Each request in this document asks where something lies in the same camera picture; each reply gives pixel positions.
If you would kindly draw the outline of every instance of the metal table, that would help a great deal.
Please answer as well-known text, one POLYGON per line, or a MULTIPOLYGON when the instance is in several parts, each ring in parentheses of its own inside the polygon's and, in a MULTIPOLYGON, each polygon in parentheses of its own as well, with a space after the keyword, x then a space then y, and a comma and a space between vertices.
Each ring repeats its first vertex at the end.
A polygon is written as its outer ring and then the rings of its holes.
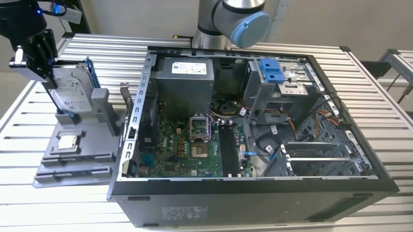
MULTIPOLYGON (((130 92, 136 92, 148 45, 188 47, 189 42, 77 34, 62 39, 57 48, 60 59, 90 57, 101 87, 110 92, 110 102, 114 108, 122 108, 118 84, 129 83, 130 92)), ((339 47, 275 43, 259 43, 248 50, 310 54, 316 58, 400 192, 335 223, 208 227, 209 231, 411 231, 413 121, 352 53, 339 47)), ((138 231, 117 204, 105 202, 106 185, 31 188, 56 124, 54 110, 42 87, 29 82, 0 121, 0 226, 5 226, 1 231, 138 231)))
POLYGON ((379 61, 387 62, 407 83, 413 85, 413 51, 388 49, 379 61))

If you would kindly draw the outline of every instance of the label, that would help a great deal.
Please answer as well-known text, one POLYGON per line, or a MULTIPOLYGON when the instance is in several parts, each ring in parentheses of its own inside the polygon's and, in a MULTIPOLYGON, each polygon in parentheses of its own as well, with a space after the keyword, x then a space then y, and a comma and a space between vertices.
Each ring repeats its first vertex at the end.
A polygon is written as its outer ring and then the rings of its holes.
POLYGON ((207 64, 205 63, 173 62, 172 63, 172 73, 205 75, 207 74, 207 64))
POLYGON ((57 89, 50 89, 49 93, 57 102, 58 108, 72 113, 92 111, 92 106, 84 92, 81 82, 73 77, 56 77, 57 89))
POLYGON ((276 126, 275 125, 269 126, 269 128, 271 128, 271 133, 272 134, 277 134, 276 126))
POLYGON ((281 94, 280 93, 271 93, 271 98, 280 98, 281 94))
POLYGON ((240 114, 240 116, 244 116, 244 114, 245 114, 245 109, 244 108, 240 109, 239 114, 240 114))
POLYGON ((285 76, 288 76, 288 77, 295 77, 295 73, 292 73, 292 72, 285 72, 285 73, 283 73, 285 76))
POLYGON ((164 220, 199 220, 207 217, 207 206, 161 206, 164 220))
POLYGON ((268 145, 265 148, 265 151, 269 153, 269 154, 272 154, 273 153, 273 149, 272 149, 272 147, 268 145))

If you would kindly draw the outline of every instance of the blue drive bay latch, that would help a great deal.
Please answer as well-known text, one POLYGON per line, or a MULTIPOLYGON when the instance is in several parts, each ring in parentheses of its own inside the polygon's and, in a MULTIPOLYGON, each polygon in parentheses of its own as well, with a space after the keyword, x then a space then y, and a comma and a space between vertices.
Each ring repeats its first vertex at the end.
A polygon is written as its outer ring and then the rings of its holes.
POLYGON ((284 76, 275 59, 260 59, 260 69, 263 71, 263 79, 268 83, 283 83, 284 76))

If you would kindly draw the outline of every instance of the motherboard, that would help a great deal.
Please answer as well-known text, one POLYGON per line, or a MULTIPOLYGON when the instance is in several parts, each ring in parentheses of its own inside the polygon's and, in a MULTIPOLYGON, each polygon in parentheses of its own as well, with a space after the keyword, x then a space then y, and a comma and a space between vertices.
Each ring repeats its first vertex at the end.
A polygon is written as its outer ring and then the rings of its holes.
POLYGON ((189 121, 162 120, 157 146, 141 154, 141 177, 251 176, 243 127, 232 122, 212 122, 209 117, 189 121))

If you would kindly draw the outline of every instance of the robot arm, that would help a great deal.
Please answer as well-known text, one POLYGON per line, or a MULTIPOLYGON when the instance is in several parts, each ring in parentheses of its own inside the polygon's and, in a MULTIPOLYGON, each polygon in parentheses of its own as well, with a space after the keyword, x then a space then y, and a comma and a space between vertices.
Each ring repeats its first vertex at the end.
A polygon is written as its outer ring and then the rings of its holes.
POLYGON ((269 27, 263 12, 264 0, 199 0, 197 30, 193 48, 227 49, 252 46, 269 27))
POLYGON ((38 7, 37 0, 0 0, 0 35, 11 44, 15 57, 10 67, 30 80, 40 81, 45 88, 56 88, 52 63, 57 57, 53 32, 45 29, 42 14, 62 16, 38 7))

